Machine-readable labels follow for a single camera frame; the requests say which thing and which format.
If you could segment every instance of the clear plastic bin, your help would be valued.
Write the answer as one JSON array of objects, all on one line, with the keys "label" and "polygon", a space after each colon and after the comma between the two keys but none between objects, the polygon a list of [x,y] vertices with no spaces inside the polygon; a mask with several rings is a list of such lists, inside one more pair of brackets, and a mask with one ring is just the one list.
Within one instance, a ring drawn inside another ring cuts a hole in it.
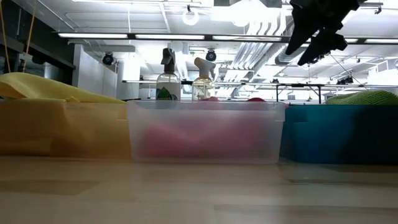
[{"label": "clear plastic bin", "polygon": [[135,161],[274,164],[285,105],[129,101],[128,120]]}]

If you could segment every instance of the security camera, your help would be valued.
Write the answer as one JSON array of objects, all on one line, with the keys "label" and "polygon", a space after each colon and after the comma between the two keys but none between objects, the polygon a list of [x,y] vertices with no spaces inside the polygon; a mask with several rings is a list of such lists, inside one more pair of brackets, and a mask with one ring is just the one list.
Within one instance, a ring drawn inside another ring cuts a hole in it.
[{"label": "security camera", "polygon": [[207,51],[206,60],[209,62],[214,62],[217,58],[216,52],[214,50]]},{"label": "security camera", "polygon": [[105,65],[113,65],[116,62],[113,57],[113,52],[106,52],[104,58],[102,59],[102,62]]}]

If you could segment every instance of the teal bin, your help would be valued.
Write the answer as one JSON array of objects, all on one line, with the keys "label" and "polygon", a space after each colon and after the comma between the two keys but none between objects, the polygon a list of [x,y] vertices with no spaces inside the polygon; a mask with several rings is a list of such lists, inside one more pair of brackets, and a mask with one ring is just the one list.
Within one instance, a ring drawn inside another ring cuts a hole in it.
[{"label": "teal bin", "polygon": [[398,106],[286,109],[280,155],[318,164],[398,165]]}]

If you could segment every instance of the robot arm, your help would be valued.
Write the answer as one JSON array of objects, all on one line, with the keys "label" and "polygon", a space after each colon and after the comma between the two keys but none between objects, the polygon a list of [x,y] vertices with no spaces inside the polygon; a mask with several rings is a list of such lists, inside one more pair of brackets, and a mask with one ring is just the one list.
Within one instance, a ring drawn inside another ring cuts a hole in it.
[{"label": "robot arm", "polygon": [[356,11],[367,0],[291,0],[295,27],[286,54],[294,53],[311,38],[311,44],[304,52],[298,65],[317,63],[331,50],[344,50],[347,42],[336,34],[343,28],[341,23],[348,13]]}]

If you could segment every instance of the ceiling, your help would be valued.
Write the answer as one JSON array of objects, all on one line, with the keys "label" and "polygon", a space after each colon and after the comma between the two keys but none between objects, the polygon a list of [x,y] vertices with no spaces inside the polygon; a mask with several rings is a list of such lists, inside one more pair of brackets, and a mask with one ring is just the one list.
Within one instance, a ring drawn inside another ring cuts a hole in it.
[{"label": "ceiling", "polygon": [[[25,10],[31,12],[33,1],[13,0]],[[396,0],[380,1],[385,6],[380,14],[374,13],[375,8],[362,8],[349,15],[344,28],[339,31],[346,36],[398,37],[398,3]],[[132,33],[173,33],[173,34],[246,34],[248,27],[238,27],[232,22],[211,20],[210,7],[193,7],[199,12],[199,21],[194,26],[186,25],[182,21],[182,14],[186,11],[183,5],[164,5],[165,17],[162,15],[159,3],[145,4],[108,4],[103,2],[75,2],[72,0],[39,0],[37,17],[59,32],[132,32]],[[227,42],[186,42],[190,47],[204,47],[215,49],[220,58],[234,58],[240,43]],[[161,50],[167,46],[167,41],[138,41],[138,40],[99,40],[91,41],[92,45],[133,45],[147,62],[149,70],[145,72],[161,73],[159,65]],[[344,71],[353,69],[359,79],[366,80],[368,70],[375,66],[374,61],[379,58],[398,58],[398,46],[381,45],[349,45],[343,52],[331,53],[334,60],[327,64],[316,64],[308,68],[282,67],[271,76],[264,74],[259,77],[278,77],[282,72],[286,82],[305,82],[308,77],[328,80]],[[196,69],[192,64],[193,57],[187,61],[188,69]]]}]

